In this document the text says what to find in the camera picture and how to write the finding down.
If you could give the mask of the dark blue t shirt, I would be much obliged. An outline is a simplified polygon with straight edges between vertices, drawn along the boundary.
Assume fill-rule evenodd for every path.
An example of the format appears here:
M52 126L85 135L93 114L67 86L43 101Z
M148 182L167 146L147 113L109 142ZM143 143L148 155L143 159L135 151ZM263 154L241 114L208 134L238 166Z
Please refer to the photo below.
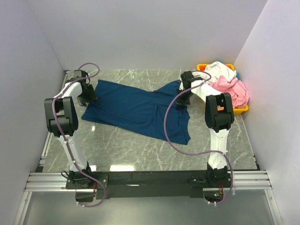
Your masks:
M88 104L82 120L120 127L141 135L188 144L189 113L176 110L178 80L155 91L99 80L97 101Z

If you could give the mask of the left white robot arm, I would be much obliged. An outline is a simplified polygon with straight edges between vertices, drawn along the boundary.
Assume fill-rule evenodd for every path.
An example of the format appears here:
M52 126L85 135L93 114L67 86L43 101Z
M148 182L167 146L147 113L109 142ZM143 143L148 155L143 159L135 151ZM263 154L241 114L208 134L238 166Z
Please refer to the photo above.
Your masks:
M79 121L75 109L75 101L80 106L87 106L97 100L88 73L83 70L74 71L74 77L67 80L59 94L44 100L46 126L62 144L67 155L70 170L80 173L77 183L82 188L89 188L94 182L93 175L86 172L89 164L79 146L76 131Z

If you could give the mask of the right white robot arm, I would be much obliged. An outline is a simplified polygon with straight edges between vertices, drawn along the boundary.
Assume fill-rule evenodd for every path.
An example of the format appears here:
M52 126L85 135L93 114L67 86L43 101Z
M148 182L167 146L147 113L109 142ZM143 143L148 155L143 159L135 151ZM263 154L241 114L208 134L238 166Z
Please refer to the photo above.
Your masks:
M223 169L227 167L225 159L227 138L234 122L232 97L229 93L222 93L209 84L208 79L186 71L180 75L180 87L177 93L176 109L181 110L190 105L190 97L198 96L205 103L205 123L210 130L209 169Z

